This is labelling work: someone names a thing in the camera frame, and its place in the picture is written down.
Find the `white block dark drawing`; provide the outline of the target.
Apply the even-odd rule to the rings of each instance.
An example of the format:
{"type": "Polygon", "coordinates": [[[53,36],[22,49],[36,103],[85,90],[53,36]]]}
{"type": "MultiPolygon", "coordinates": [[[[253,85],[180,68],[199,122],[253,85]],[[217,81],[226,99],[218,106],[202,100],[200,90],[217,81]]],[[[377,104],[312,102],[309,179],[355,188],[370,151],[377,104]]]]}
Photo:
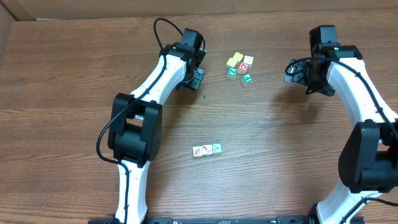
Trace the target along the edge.
{"type": "Polygon", "coordinates": [[[202,146],[202,152],[204,157],[210,157],[213,155],[213,147],[211,144],[209,145],[203,145],[202,146]]]}

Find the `white leaf block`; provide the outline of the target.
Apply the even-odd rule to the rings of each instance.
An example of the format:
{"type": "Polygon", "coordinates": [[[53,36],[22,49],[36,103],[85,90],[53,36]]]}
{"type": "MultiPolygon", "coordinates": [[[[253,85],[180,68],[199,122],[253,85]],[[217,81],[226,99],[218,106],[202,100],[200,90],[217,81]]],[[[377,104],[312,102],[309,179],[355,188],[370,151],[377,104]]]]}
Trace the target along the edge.
{"type": "Polygon", "coordinates": [[[194,146],[193,147],[193,157],[195,159],[199,159],[203,157],[203,147],[202,146],[194,146]]]}

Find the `green block letter V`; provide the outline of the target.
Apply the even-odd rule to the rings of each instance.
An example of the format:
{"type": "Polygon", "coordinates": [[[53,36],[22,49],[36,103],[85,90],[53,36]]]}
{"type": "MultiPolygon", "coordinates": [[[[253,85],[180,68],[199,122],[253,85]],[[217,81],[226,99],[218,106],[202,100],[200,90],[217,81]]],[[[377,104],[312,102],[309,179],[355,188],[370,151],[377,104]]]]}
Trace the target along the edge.
{"type": "Polygon", "coordinates": [[[212,144],[212,153],[213,155],[221,154],[223,152],[223,148],[221,143],[214,143],[212,144]]]}

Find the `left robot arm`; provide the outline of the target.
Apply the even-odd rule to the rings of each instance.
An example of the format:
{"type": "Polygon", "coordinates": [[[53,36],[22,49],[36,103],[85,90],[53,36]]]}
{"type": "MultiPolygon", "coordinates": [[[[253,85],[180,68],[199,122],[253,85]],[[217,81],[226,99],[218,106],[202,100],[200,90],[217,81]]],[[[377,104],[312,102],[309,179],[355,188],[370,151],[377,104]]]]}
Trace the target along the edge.
{"type": "Polygon", "coordinates": [[[115,96],[107,129],[119,169],[119,203],[110,223],[145,222],[147,175],[161,145],[162,107],[174,89],[199,88],[204,43],[198,31],[185,29],[179,42],[160,51],[157,66],[139,88],[115,96]]]}

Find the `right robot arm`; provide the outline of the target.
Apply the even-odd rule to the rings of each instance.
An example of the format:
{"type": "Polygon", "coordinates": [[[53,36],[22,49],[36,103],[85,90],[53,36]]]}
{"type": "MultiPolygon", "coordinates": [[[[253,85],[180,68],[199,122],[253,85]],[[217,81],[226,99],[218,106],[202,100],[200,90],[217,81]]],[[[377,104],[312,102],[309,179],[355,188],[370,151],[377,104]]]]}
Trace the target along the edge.
{"type": "Polygon", "coordinates": [[[364,223],[356,214],[369,202],[397,206],[380,198],[397,187],[397,113],[378,93],[358,48],[338,42],[334,25],[312,29],[309,39],[311,56],[291,60],[284,81],[306,86],[306,95],[338,94],[353,129],[338,159],[339,182],[307,216],[288,221],[364,223]]]}

